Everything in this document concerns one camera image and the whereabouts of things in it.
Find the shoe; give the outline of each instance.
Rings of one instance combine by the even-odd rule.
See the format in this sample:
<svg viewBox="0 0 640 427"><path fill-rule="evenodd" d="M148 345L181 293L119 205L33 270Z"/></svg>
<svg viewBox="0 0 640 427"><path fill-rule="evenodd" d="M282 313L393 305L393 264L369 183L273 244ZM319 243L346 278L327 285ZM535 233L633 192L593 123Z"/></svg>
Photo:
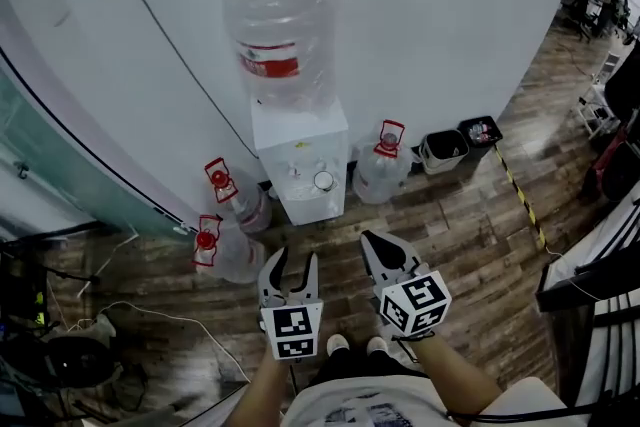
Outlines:
<svg viewBox="0 0 640 427"><path fill-rule="evenodd" d="M383 351L385 354L389 354L389 346L380 336L374 336L367 344L367 356L374 351Z"/></svg>
<svg viewBox="0 0 640 427"><path fill-rule="evenodd" d="M342 335L332 335L328 340L327 340L327 354L329 356L331 356L334 351L336 349L349 349L349 342L347 342L347 339L342 336Z"/></svg>

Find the white shirt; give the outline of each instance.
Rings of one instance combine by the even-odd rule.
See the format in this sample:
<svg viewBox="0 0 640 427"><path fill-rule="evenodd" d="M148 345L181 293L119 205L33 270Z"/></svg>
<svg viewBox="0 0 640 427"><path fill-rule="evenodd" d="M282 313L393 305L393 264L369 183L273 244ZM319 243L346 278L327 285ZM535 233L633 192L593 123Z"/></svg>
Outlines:
<svg viewBox="0 0 640 427"><path fill-rule="evenodd" d="M566 407L539 379L509 388L483 414L530 413ZM453 427L429 379L411 376L338 379L302 391L283 427ZM493 424L476 424L486 427ZM544 427L585 427L576 417L526 423Z"/></svg>

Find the wooden floor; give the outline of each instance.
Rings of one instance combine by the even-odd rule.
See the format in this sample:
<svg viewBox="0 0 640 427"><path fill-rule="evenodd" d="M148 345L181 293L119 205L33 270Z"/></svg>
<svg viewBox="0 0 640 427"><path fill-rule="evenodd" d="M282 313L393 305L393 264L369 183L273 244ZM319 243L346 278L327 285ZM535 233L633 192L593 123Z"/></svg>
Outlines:
<svg viewBox="0 0 640 427"><path fill-rule="evenodd" d="M552 28L498 122L503 155L554 251L570 247L601 215L602 203L583 205L576 199L594 153L570 108L588 87L585 74L597 69L608 48L608 41L587 45ZM296 283L310 250L320 257L320 295L325 301L321 343L337 331L361 342L375 333L378 320L369 304L371 286L357 240L365 229L385 230L410 240L423 260L443 274L454 301L438 331L456 349L503 386L535 375L555 387L545 319L533 299L549 255L541 250L492 152L476 168L463 162L443 175L412 176L402 194L382 206L363 205L349 194L345 214L332 221L292 227L278 207L275 217L275 226L260 238L271 251L289 245L285 287ZM71 241L65 250L50 252L48 263L67 271L95 270L128 236ZM52 285L69 326L94 317L114 301L196 318L251 376L264 348L255 287L202 278L195 274L190 256L190 247L140 238L118 249L102 284L81 300L75 298L76 282L54 277ZM55 306L51 312L59 318ZM229 382L243 380L195 324L126 305L110 309L108 316L118 330L123 360L140 363L149 377L141 411L193 396L185 412L189 415L232 388ZM397 346L393 351L402 356ZM296 366L298 386L308 382L322 360ZM129 381L119 389L125 407L135 404L140 393L136 379ZM130 416L119 410L109 387L73 392L69 399L74 397L114 418Z"/></svg>

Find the floor tape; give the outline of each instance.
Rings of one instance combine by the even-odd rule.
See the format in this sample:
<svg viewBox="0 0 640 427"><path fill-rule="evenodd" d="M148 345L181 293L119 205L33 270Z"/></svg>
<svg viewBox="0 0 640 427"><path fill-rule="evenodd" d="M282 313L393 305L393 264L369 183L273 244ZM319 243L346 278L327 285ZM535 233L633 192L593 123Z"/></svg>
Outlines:
<svg viewBox="0 0 640 427"><path fill-rule="evenodd" d="M513 176L513 173L509 169L509 166L504 160L502 153L500 153L500 150L498 149L498 145L497 144L494 145L493 148L496 151L496 155L498 156L498 160L502 164L502 167L507 172L507 177L509 178L509 182L511 182L511 185L513 185L513 188L516 190L516 193L518 194L518 198L520 198L520 202L523 204L524 208L527 210L527 214L529 214L529 219L531 220L531 224L533 224L533 227L536 229L536 232L538 232L538 238L540 239L540 243L542 244L542 247L544 247L545 249L548 249L547 239L544 236L544 233L542 232L542 227L540 226L538 219L536 219L536 214L533 212L533 208L531 208L531 205L527 201L527 198L525 197L524 192L518 186L516 179Z"/></svg>

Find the plastic water bottle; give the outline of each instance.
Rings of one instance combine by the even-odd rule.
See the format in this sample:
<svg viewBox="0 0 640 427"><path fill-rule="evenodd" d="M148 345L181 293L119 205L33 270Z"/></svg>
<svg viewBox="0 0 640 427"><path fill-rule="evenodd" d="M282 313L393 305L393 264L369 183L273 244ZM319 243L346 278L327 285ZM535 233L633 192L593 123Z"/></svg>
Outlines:
<svg viewBox="0 0 640 427"><path fill-rule="evenodd" d="M217 214L235 218L246 233L269 227L271 202L255 180L241 169L227 168L222 157L204 169L215 190Z"/></svg>
<svg viewBox="0 0 640 427"><path fill-rule="evenodd" d="M224 0L249 92L263 104L321 111L335 99L334 0Z"/></svg>
<svg viewBox="0 0 640 427"><path fill-rule="evenodd" d="M402 145L404 125L385 120L379 141L367 144L353 173L353 190L363 203L379 204L397 194L411 171L411 149Z"/></svg>
<svg viewBox="0 0 640 427"><path fill-rule="evenodd" d="M265 248L251 240L235 221L200 216L193 263L199 274L232 283L252 283L265 261Z"/></svg>

